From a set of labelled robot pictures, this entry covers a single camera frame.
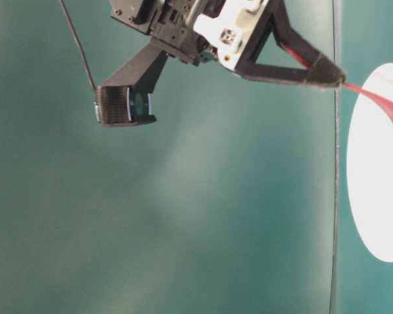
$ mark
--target white circular object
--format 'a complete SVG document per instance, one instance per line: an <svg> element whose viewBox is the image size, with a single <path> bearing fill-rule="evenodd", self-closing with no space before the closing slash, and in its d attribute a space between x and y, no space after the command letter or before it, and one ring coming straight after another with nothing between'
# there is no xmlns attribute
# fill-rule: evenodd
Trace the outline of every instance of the white circular object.
<svg viewBox="0 0 393 314"><path fill-rule="evenodd" d="M364 89L393 101L393 63L376 69ZM362 241L379 260L393 262L393 123L359 96L347 152L348 193Z"/></svg>

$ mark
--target robotic arm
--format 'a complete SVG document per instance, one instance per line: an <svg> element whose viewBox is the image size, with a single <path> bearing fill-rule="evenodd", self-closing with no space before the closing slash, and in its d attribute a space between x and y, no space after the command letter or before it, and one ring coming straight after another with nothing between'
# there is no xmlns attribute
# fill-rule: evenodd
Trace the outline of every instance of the robotic arm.
<svg viewBox="0 0 393 314"><path fill-rule="evenodd" d="M259 82L338 88L345 81L345 74L331 60L291 28L284 0L109 1L112 18L151 40L95 88L96 114L103 126L156 121L151 94L168 56L192 65L216 60L238 76ZM73 28L72 32L78 41ZM271 34L280 48L307 69L258 64Z"/></svg>

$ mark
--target dark vertical line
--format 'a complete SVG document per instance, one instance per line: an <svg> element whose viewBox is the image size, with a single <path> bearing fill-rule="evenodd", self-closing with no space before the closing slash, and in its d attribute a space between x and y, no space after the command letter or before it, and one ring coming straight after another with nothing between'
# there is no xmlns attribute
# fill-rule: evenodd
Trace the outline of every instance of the dark vertical line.
<svg viewBox="0 0 393 314"><path fill-rule="evenodd" d="M81 59L83 60L84 70L86 71L86 75L87 75L87 78L89 79L89 83L93 89L93 92L96 93L96 85L94 84L92 73L90 72L89 63L87 62L87 58L86 58L86 54L83 49L83 45L80 42L79 36L78 36L76 29L73 25L73 21L71 20L70 14L68 13L67 6L66 6L64 0L60 0L60 6L61 6L61 9L63 10L65 18L67 19L67 24L68 24L70 32L73 36L74 42L75 42L77 48L79 49Z"/></svg>
<svg viewBox="0 0 393 314"><path fill-rule="evenodd" d="M342 32L342 1L333 0L333 58L335 64L341 64L341 32ZM339 227L339 170L340 170L340 90L335 91L335 199L334 199L334 227L333 227L333 258L331 275L331 295L329 302L329 314L334 313L337 288L337 236Z"/></svg>

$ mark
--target black mechanical part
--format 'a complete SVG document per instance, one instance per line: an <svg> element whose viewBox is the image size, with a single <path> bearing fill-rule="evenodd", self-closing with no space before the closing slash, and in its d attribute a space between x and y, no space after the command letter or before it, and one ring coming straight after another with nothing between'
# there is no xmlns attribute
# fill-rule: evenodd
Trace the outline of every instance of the black mechanical part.
<svg viewBox="0 0 393 314"><path fill-rule="evenodd" d="M109 127L153 123L156 118L151 112L150 95L155 89L167 57L175 57L193 65L217 59L217 48L194 32L193 26L200 14L217 17L226 0L109 2L112 5L112 18L149 35L151 40L135 57L96 88L64 0L60 0L96 94L98 120L103 126ZM257 64L259 54L271 33L281 48L289 48L308 64L309 69ZM291 28L284 0L269 0L234 71L248 80L322 88L336 88L345 81L345 74L333 62Z"/></svg>
<svg viewBox="0 0 393 314"><path fill-rule="evenodd" d="M279 47L285 45L292 49L310 65L310 69L290 69L256 63L271 33ZM235 71L247 80L321 88L338 88L346 79L345 74L331 60L291 28L283 0L269 0Z"/></svg>
<svg viewBox="0 0 393 314"><path fill-rule="evenodd" d="M150 95L166 60L166 53L149 43L99 86L96 90L98 121L108 127L156 122L151 114Z"/></svg>

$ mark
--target red strip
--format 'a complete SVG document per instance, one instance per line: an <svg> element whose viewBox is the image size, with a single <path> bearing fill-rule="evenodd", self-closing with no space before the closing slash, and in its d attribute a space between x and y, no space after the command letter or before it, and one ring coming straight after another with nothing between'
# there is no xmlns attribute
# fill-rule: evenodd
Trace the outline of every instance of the red strip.
<svg viewBox="0 0 393 314"><path fill-rule="evenodd" d="M304 65L307 69L311 69L312 66L309 62L303 59L300 55L298 55L294 50L292 50L289 46L286 46L285 44L281 43L282 48L294 59L297 60L297 62L301 63Z"/></svg>
<svg viewBox="0 0 393 314"><path fill-rule="evenodd" d="M364 90L364 89L362 89L356 85L353 85L353 84L345 83L345 84L343 84L343 86L346 89L352 90L353 92L367 96L369 99L374 101L387 114L387 116L393 122L393 101L388 100L384 97L381 97L377 94L368 92L367 90Z"/></svg>
<svg viewBox="0 0 393 314"><path fill-rule="evenodd" d="M298 55L294 50L292 50L290 47L287 47L283 43L281 43L281 46L295 60L297 60L302 65L304 65L307 69L311 69L311 65L306 60L304 60L303 57ZM360 88L359 86L356 86L353 84L344 83L343 87L345 87L348 90L352 90L353 92L356 92L357 94L362 94L362 95L368 97L369 99L371 99L372 101L374 101L387 114L387 116L393 122L393 101L386 99L382 96L379 96L377 94L374 94L372 92L369 92L367 90L364 90L363 88Z"/></svg>

